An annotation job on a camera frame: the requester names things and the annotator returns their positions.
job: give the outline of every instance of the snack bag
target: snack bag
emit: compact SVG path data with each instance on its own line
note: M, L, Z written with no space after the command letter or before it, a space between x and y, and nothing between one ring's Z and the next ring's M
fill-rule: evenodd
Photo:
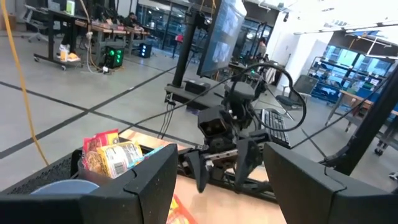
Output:
M100 155L97 154L97 148L118 143L118 132L118 129L114 129L98 133L93 138L84 138L82 159L85 169L98 172L100 174L104 173L104 170L100 169L101 163L98 162L101 161L101 158Z
M142 150L138 144L122 142L112 146L97 148L101 156L102 169L108 177L117 178L142 158Z
M119 143L119 130L114 129L110 131L105 131L95 135L96 139L99 139L101 146L110 146Z
M178 197L173 195L166 224L197 224L197 222L182 205Z

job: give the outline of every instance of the person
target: person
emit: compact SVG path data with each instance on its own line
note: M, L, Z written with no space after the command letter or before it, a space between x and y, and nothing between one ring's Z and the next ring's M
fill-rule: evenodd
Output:
M257 57L258 58L265 58L267 53L267 45L266 45L266 38L261 37L259 39L259 47L257 48Z
M137 16L133 12L130 12L129 16L125 18L125 20L123 21L123 25L128 27L133 27L137 30L143 30L143 28L141 27L140 23L137 20Z

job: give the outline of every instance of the computer tower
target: computer tower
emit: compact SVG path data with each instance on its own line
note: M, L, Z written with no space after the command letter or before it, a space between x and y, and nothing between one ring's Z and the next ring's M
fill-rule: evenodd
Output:
M149 58L152 53L152 45L141 43L139 45L139 55L142 58Z

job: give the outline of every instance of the screen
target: screen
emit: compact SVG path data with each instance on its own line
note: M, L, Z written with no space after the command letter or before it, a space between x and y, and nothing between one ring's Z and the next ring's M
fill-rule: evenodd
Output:
M239 0L221 1L201 56L198 75L209 76L228 66L246 13Z

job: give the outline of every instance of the floor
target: floor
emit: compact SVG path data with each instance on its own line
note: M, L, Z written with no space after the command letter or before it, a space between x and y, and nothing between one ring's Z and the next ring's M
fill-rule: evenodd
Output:
M46 43L30 44L18 37L14 41L29 90L35 133L50 162L81 147L85 137L114 128L122 130L165 110L164 86L171 82L177 64L177 59L170 58L170 55L156 52L148 59L125 58L124 69L114 75L94 75L88 73L86 68L70 67L63 72L54 64L34 62L32 53L45 54ZM0 73L0 105L4 105L0 116L2 190L45 164L30 137L20 80L8 39L3 35L0 35L0 52L0 66L3 69ZM196 78L196 69L197 64L191 64L185 77ZM262 95L261 101L263 103L258 103L258 108L282 111L271 94ZM290 142L294 145L322 128L329 111L330 107L325 102L311 99L304 124L289 133ZM300 119L300 112L291 114L295 120ZM139 129L157 136L162 120L163 117L152 119L142 123ZM287 126L294 125L292 120L286 119L285 122ZM354 131L353 127L345 133L346 124L347 121L340 121L312 138L312 142L306 141L293 151L313 161L323 159L322 154L336 153ZM174 113L167 134L166 138L186 146L203 142L203 135L197 129L197 117L183 108ZM382 157L377 157L373 154L376 143L375 139L352 176L391 191L397 186L387 175L398 168L398 151L389 148Z

